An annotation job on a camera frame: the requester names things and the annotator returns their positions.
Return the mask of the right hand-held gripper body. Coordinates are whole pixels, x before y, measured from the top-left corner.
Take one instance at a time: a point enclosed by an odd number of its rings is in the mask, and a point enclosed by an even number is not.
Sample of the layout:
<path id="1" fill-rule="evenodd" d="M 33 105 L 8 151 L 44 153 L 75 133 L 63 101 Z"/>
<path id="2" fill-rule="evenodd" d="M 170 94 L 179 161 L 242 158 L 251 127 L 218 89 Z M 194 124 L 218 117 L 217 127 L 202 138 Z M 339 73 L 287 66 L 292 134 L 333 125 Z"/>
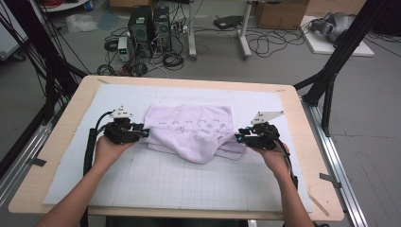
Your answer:
<path id="1" fill-rule="evenodd" d="M 282 115 L 283 112 L 258 112 L 251 121 L 252 134 L 245 135 L 245 145 L 250 148 L 273 150 L 283 149 L 278 129 L 269 123 L 270 120 Z"/>

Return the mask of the light purple patterned towel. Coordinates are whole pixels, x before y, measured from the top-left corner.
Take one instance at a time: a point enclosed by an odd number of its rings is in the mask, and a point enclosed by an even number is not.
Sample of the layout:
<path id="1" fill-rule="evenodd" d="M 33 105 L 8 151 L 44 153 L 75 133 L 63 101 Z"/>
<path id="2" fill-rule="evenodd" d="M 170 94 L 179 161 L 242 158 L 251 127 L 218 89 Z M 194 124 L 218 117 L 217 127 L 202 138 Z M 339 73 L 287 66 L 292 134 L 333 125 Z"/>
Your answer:
<path id="1" fill-rule="evenodd" d="M 207 164 L 215 156 L 238 160 L 246 147 L 235 139 L 232 111 L 227 106 L 150 106 L 145 115 L 148 148 L 178 154 Z"/>

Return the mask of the white foam mat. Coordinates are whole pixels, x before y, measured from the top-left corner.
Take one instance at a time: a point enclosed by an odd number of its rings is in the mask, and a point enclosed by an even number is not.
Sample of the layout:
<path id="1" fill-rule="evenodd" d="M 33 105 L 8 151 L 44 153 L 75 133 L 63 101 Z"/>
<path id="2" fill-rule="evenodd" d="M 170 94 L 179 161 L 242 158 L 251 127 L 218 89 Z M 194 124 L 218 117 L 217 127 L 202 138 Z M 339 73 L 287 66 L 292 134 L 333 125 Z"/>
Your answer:
<path id="1" fill-rule="evenodd" d="M 107 113 L 120 106 L 133 114 L 133 122 L 144 125 L 150 106 L 227 106 L 232 111 L 235 134 L 250 126 L 258 112 L 283 112 L 270 123 L 277 127 L 282 141 L 290 145 L 288 114 L 283 104 L 276 92 L 103 84 L 61 158 L 44 203 L 58 203 L 78 183 L 89 129 L 94 124 L 111 122 Z M 246 148 L 236 161 L 215 156 L 201 165 L 178 154 L 150 149 L 146 139 L 127 150 L 108 170 L 91 200 L 93 206 L 281 211 L 278 184 L 255 151 Z"/>

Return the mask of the white power supply unit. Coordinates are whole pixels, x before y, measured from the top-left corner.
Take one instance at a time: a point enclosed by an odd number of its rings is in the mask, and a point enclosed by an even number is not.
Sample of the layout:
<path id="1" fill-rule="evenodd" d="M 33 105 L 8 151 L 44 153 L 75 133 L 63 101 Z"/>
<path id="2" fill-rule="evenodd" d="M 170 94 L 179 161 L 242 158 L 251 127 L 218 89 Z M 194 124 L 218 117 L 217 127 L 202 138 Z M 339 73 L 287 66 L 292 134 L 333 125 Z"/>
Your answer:
<path id="1" fill-rule="evenodd" d="M 119 53 L 119 58 L 122 62 L 127 62 L 130 60 L 130 46 L 127 37 L 120 37 L 118 39 L 117 51 Z"/>

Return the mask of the thin wooden stick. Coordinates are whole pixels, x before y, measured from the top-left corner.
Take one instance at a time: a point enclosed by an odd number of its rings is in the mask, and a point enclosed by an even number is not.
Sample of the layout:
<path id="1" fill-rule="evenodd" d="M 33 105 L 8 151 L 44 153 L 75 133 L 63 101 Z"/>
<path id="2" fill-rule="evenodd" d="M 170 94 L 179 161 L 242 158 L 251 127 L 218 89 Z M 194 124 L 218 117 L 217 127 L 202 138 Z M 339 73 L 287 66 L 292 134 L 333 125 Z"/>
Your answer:
<path id="1" fill-rule="evenodd" d="M 307 189 L 307 193 L 308 197 L 314 204 L 314 212 L 316 214 L 320 214 L 321 216 L 329 217 L 330 216 L 329 212 L 323 207 L 323 205 L 318 201 L 318 199 L 314 197 L 313 191 L 310 188 Z"/>

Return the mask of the white desk leg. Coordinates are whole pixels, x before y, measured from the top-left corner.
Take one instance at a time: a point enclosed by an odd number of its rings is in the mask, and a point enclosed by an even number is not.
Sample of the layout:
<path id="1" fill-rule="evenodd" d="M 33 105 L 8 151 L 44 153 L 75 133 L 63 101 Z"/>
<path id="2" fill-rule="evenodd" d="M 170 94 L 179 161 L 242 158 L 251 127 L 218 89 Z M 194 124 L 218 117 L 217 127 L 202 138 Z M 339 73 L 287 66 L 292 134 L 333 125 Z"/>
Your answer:
<path id="1" fill-rule="evenodd" d="M 194 0 L 188 0 L 188 53 L 189 58 L 192 61 L 197 59 L 197 49 L 194 34 L 194 16 L 195 11 L 193 10 Z"/>
<path id="2" fill-rule="evenodd" d="M 248 41 L 246 39 L 246 30 L 247 30 L 247 26 L 248 26 L 250 14 L 251 14 L 251 9 L 252 9 L 252 2 L 249 0 L 246 0 L 241 29 L 238 31 L 238 39 L 240 41 L 240 44 L 241 44 L 241 47 L 243 50 L 243 58 L 245 60 L 252 56 L 251 49 L 249 48 Z"/>

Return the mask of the wide black computer tower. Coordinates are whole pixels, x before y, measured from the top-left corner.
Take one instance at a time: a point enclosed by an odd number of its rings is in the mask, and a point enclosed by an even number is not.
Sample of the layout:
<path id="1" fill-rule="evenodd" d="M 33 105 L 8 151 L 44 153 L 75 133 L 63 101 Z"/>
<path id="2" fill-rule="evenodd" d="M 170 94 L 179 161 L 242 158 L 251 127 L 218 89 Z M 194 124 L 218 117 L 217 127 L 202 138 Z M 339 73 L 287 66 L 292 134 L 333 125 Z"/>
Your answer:
<path id="1" fill-rule="evenodd" d="M 150 6 L 134 6 L 128 22 L 134 53 L 141 58 L 150 56 L 149 41 L 151 34 L 151 8 Z"/>

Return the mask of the narrow black computer tower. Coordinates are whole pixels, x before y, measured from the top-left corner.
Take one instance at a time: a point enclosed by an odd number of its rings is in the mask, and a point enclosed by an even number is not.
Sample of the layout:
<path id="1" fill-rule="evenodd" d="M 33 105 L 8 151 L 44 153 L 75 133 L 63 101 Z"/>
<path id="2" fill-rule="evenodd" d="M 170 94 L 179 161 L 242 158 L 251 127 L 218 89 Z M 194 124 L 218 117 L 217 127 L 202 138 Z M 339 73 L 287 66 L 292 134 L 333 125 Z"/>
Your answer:
<path id="1" fill-rule="evenodd" d="M 171 32 L 169 20 L 169 7 L 156 7 L 153 11 L 153 22 L 157 46 L 165 51 L 171 51 Z"/>

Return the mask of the white floor board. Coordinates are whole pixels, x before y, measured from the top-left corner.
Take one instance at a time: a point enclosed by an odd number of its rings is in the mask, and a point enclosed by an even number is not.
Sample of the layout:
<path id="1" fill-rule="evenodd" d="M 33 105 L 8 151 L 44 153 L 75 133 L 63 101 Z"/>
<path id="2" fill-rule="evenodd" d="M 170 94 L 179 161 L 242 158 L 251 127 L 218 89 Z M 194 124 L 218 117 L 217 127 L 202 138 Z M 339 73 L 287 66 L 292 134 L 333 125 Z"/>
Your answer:
<path id="1" fill-rule="evenodd" d="M 310 22 L 314 20 L 314 16 L 305 16 L 300 24 L 305 40 L 314 54 L 331 55 L 335 48 L 323 35 L 319 32 L 310 31 Z M 373 50 L 364 42 L 361 42 L 353 52 L 353 57 L 368 57 L 372 58 L 375 55 Z"/>

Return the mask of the flat black laptop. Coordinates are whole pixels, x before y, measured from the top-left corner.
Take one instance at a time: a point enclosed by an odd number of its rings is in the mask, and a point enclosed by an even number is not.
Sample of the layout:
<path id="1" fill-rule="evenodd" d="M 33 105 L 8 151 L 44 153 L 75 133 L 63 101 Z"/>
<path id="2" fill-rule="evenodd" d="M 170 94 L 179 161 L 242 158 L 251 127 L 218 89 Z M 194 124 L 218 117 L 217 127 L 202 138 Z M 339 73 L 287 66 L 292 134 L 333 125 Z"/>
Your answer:
<path id="1" fill-rule="evenodd" d="M 243 17 L 242 16 L 226 16 L 217 18 L 214 21 L 214 25 L 219 29 L 227 29 L 231 27 L 236 27 L 242 24 Z"/>

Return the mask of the brown cardboard box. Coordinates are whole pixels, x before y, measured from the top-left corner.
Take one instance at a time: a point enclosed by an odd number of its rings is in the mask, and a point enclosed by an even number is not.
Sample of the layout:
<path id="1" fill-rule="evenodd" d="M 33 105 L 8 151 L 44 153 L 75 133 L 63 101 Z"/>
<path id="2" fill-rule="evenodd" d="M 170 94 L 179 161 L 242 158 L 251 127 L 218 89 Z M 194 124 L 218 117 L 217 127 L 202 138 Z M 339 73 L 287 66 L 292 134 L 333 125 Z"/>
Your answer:
<path id="1" fill-rule="evenodd" d="M 268 0 L 258 2 L 254 19 L 263 29 L 298 29 L 310 0 Z"/>

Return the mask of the grey headset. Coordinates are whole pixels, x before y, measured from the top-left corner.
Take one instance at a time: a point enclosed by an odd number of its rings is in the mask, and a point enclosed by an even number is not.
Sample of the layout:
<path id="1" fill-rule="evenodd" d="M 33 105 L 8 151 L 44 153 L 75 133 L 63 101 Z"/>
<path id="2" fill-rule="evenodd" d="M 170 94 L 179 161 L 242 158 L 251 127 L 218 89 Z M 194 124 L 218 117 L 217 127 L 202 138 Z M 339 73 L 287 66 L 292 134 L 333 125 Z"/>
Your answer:
<path id="1" fill-rule="evenodd" d="M 312 20 L 310 30 L 318 31 L 330 43 L 334 43 L 343 32 L 350 28 L 353 22 L 354 18 L 344 12 L 328 12 L 323 18 Z"/>

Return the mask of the grey metal bracket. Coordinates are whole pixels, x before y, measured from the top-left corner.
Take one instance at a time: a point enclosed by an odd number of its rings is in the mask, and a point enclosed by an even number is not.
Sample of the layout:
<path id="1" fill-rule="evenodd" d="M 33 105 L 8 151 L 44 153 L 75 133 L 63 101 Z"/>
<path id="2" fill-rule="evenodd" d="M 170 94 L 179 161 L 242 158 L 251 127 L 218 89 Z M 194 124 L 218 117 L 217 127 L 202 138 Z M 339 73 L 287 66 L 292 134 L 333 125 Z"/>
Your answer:
<path id="1" fill-rule="evenodd" d="M 333 176 L 331 176 L 331 175 L 321 173 L 321 174 L 320 174 L 320 178 L 321 178 L 322 180 L 328 181 L 328 182 L 330 182 L 331 184 L 333 184 L 333 187 L 334 187 L 334 188 L 342 188 L 341 182 L 337 181 L 336 178 L 333 177 Z"/>

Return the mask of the aluminium rail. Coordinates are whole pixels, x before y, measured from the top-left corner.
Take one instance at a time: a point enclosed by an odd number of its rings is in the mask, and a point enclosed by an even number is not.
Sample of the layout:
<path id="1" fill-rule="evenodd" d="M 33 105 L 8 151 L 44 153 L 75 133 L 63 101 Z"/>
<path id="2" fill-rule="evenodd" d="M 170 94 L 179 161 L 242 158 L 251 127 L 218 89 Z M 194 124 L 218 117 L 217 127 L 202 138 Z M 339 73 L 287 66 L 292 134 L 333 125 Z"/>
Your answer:
<path id="1" fill-rule="evenodd" d="M 57 104 L 54 114 L 47 116 L 41 108 L 9 152 L 0 162 L 0 208 L 5 206 L 19 183 L 33 165 L 26 161 L 39 158 L 44 143 L 55 128 L 65 107 Z"/>
<path id="2" fill-rule="evenodd" d="M 335 190 L 340 193 L 342 212 L 351 221 L 353 227 L 369 227 L 343 167 L 334 140 L 330 135 L 325 134 L 321 126 L 323 114 L 318 107 L 310 106 L 304 101 L 302 101 L 302 105 L 310 125 L 317 134 L 317 141 L 322 147 L 323 159 L 328 166 L 329 175 L 335 177 L 336 180 L 342 184 L 342 188 L 335 188 Z"/>

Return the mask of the black metal frame stand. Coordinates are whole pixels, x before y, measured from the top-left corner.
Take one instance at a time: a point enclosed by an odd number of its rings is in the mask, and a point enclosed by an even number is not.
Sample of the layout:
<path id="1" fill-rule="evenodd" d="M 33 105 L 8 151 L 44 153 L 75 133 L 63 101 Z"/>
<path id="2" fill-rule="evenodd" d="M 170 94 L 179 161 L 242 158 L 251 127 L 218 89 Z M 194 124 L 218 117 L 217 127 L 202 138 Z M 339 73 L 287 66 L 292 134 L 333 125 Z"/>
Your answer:
<path id="1" fill-rule="evenodd" d="M 302 96 L 302 101 L 309 106 L 317 107 L 319 100 L 324 96 L 321 128 L 327 137 L 330 137 L 329 123 L 336 77 L 391 2 L 392 0 L 366 0 L 325 66 L 314 76 L 294 85 L 296 90 L 311 86 Z"/>
<path id="2" fill-rule="evenodd" d="M 41 62 L 35 61 L 29 55 L 29 48 L 22 43 L 16 29 L 0 13 L 0 23 L 26 52 L 37 75 L 45 80 L 45 104 L 41 112 L 44 114 L 44 121 L 48 122 L 56 115 L 55 105 L 59 99 L 63 97 L 71 99 L 78 89 L 75 77 L 83 79 L 87 73 L 69 63 L 57 50 L 29 0 L 0 0 L 0 6 L 2 4 L 8 7 L 43 60 L 44 65 L 40 67 Z"/>

